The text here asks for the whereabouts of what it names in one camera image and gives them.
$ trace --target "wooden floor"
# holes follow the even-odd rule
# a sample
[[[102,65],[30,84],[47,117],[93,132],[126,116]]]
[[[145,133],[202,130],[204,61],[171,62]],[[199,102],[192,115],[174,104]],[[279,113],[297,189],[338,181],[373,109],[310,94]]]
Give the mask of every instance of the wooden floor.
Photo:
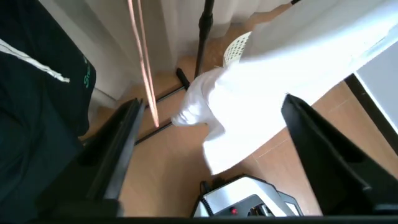
[[[209,41],[203,71],[222,66],[222,54],[233,39],[251,30],[253,24],[271,20],[288,7],[281,6],[271,13],[255,15],[243,26],[232,26],[225,37]],[[178,66],[192,81],[195,57],[182,58]],[[173,72],[158,74],[154,79],[157,96],[178,86],[179,81]],[[161,121],[167,122],[170,115],[177,112],[184,94],[185,90],[182,90],[158,104]],[[119,103],[134,97],[145,98],[142,86],[134,87]],[[398,178],[398,157],[345,82],[332,88],[313,107]],[[88,135],[93,134],[113,111],[100,108]],[[143,136],[153,128],[147,110],[139,135]],[[137,145],[120,195],[124,215],[188,217],[198,197],[200,181],[211,178],[201,150],[206,135],[205,125],[171,126]],[[295,197],[305,215],[321,215],[286,129],[220,176],[229,178],[242,173],[264,179],[274,184],[278,190]]]

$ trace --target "white towel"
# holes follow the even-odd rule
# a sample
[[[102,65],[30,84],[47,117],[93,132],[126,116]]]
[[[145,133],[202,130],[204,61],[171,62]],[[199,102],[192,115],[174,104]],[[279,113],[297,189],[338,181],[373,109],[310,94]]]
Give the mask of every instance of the white towel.
[[[312,105],[397,41],[396,0],[302,0],[252,32],[240,62],[200,75],[174,125],[207,123],[212,174],[234,166],[285,127],[286,93]]]

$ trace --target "black fabric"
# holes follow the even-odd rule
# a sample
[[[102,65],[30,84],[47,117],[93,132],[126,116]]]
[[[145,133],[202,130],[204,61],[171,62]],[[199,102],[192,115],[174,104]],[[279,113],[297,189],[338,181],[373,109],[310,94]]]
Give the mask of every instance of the black fabric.
[[[38,1],[0,1],[0,39],[70,78],[62,83],[0,52],[0,222],[23,222],[83,150],[77,136],[88,130],[96,73]]]

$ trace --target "pink cord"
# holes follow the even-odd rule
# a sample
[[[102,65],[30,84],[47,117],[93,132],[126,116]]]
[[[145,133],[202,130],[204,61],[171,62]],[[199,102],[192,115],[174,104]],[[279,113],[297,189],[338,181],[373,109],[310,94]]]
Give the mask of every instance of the pink cord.
[[[144,79],[144,85],[145,85],[145,91],[147,93],[148,104],[149,104],[150,112],[152,113],[152,118],[154,119],[155,126],[156,126],[156,128],[158,128],[159,127],[159,117],[157,114],[156,100],[155,100],[155,95],[154,95],[154,87],[152,84],[152,77],[150,75],[150,66],[149,66],[148,51],[147,51],[147,45],[146,45],[146,39],[145,39],[144,23],[142,22],[141,0],[138,0],[138,10],[139,10],[142,38],[144,40],[144,50],[145,50],[145,55],[146,55],[146,60],[147,60],[147,69],[148,69],[149,78],[147,77],[147,73],[145,71],[144,56],[142,55],[141,41],[140,41],[140,38],[138,35],[137,24],[136,24],[136,20],[134,17],[132,0],[128,0],[128,4],[129,4],[132,30],[134,32],[134,35],[136,36],[139,60],[140,60],[140,64],[141,64],[142,78]]]

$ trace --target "black stand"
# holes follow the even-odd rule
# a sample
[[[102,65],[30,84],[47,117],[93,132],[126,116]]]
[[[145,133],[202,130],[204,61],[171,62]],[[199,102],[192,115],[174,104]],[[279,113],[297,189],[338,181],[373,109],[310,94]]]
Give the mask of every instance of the black stand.
[[[199,46],[198,46],[197,63],[196,63],[196,67],[195,67],[195,78],[199,75],[199,72],[201,69],[201,63],[203,61],[203,53],[204,53],[205,47],[206,47],[206,41],[209,36],[211,26],[213,25],[213,13],[212,13],[213,6],[214,6],[214,0],[206,0],[205,9],[203,10],[203,13],[199,20]],[[189,83],[187,77],[185,76],[184,72],[182,71],[182,69],[178,68],[177,71],[175,72],[175,74],[177,75],[178,79],[180,80],[182,86],[176,88],[175,90],[171,91],[170,93],[168,93],[164,96],[161,96],[159,99],[156,100],[156,103],[161,102],[162,100],[168,98],[169,96],[172,96],[174,93],[176,93],[182,89],[185,89],[185,91],[186,91],[189,88],[190,83]],[[149,139],[150,137],[163,131],[164,129],[168,128],[171,125],[172,125],[172,122],[169,121],[167,124],[157,128],[155,131],[138,139],[138,141],[136,141],[136,145],[145,141],[146,139]]]

